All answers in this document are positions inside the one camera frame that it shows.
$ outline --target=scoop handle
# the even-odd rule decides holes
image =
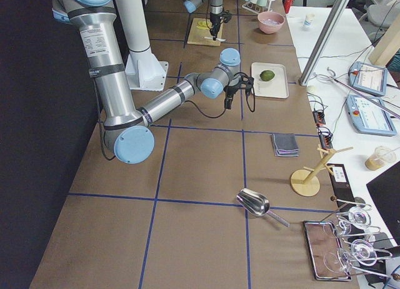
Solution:
[[[285,219],[281,218],[280,216],[278,216],[277,214],[275,214],[274,212],[268,210],[267,213],[269,216],[271,216],[272,218],[276,219],[277,221],[279,221],[280,223],[282,223],[284,226],[286,226],[287,228],[289,227],[290,223],[288,223]]]

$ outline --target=green fruit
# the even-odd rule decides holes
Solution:
[[[260,78],[262,81],[270,81],[275,77],[275,73],[274,71],[271,70],[264,70],[261,74],[260,74]]]

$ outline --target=metal pole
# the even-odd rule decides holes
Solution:
[[[315,44],[315,47],[312,50],[307,65],[304,68],[304,71],[299,79],[299,83],[301,86],[307,85],[311,73],[313,73],[315,66],[318,63],[318,60],[324,51],[325,45],[328,42],[329,37],[332,35],[333,29],[336,23],[338,23],[340,16],[343,10],[346,8],[348,2],[349,0],[336,0],[335,3],[333,4],[331,12],[328,18],[326,19],[321,34],[318,37],[317,43]]]

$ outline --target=metal scoop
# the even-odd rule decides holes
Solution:
[[[264,195],[245,188],[236,195],[236,199],[246,210],[248,210],[248,212],[250,212],[250,214],[254,215],[255,217],[262,217],[265,214],[268,214],[272,218],[282,223],[284,226],[289,227],[290,223],[269,210],[269,200]]]

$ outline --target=wooden board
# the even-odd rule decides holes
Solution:
[[[209,29],[199,29],[197,26],[199,22],[205,22],[204,18],[194,18],[192,26],[190,27],[189,37],[187,38],[188,44],[207,45],[207,46],[220,46],[221,42],[218,40],[205,39],[204,37],[211,37]],[[223,33],[223,24],[218,32],[217,38],[221,38]]]

